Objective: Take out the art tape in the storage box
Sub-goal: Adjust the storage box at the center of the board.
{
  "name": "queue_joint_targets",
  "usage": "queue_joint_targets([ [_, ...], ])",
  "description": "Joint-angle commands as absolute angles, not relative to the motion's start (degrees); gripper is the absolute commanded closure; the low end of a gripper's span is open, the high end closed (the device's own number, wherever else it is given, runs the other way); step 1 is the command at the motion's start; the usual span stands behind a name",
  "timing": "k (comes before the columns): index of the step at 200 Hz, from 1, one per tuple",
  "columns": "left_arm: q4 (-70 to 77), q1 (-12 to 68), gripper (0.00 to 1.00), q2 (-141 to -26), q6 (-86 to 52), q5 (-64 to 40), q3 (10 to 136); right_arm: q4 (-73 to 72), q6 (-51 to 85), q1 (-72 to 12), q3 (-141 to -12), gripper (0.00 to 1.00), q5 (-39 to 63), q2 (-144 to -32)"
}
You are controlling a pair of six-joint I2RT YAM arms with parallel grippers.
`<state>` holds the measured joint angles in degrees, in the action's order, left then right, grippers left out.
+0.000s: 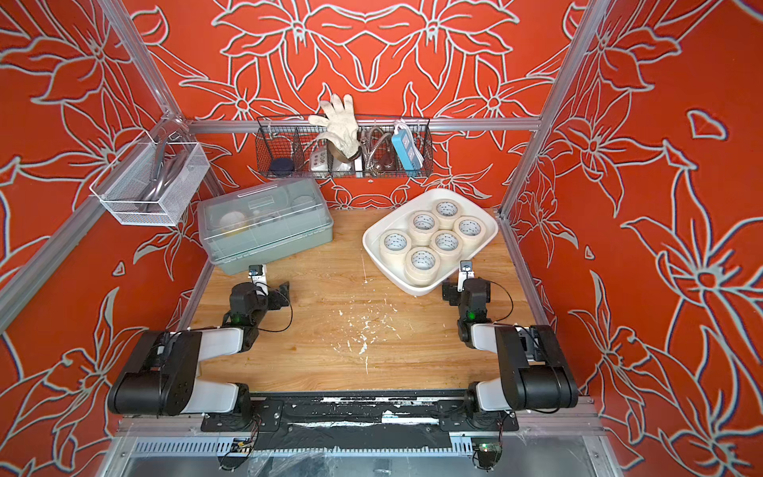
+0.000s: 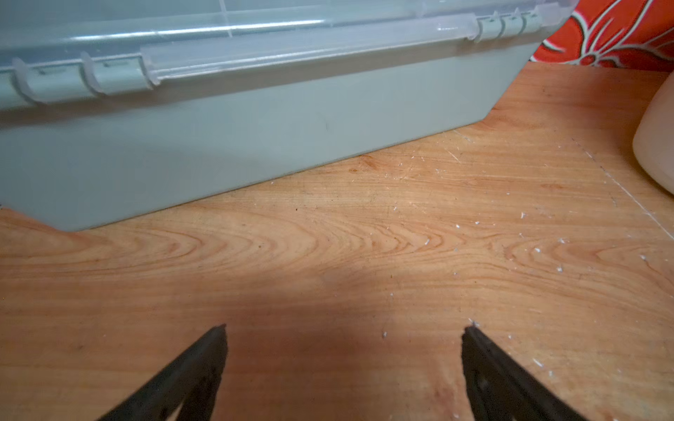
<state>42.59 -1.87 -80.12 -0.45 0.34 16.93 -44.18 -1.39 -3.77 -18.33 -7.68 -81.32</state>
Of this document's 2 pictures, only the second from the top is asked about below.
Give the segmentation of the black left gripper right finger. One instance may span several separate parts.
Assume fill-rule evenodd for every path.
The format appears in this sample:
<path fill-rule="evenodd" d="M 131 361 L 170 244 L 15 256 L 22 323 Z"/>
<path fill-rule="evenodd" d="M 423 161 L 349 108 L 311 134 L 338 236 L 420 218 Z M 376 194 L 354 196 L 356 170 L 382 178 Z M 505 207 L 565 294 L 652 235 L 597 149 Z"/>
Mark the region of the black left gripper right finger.
<path fill-rule="evenodd" d="M 477 326 L 462 335 L 466 392 L 477 420 L 583 420 Z"/>

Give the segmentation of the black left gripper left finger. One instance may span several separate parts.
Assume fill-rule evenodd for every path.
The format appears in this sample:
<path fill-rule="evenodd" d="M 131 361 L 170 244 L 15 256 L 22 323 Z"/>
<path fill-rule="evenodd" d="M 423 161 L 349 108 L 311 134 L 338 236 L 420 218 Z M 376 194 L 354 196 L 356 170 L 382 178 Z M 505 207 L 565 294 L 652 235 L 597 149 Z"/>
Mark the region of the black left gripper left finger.
<path fill-rule="evenodd" d="M 214 326 L 103 420 L 209 420 L 226 366 L 226 326 Z"/>

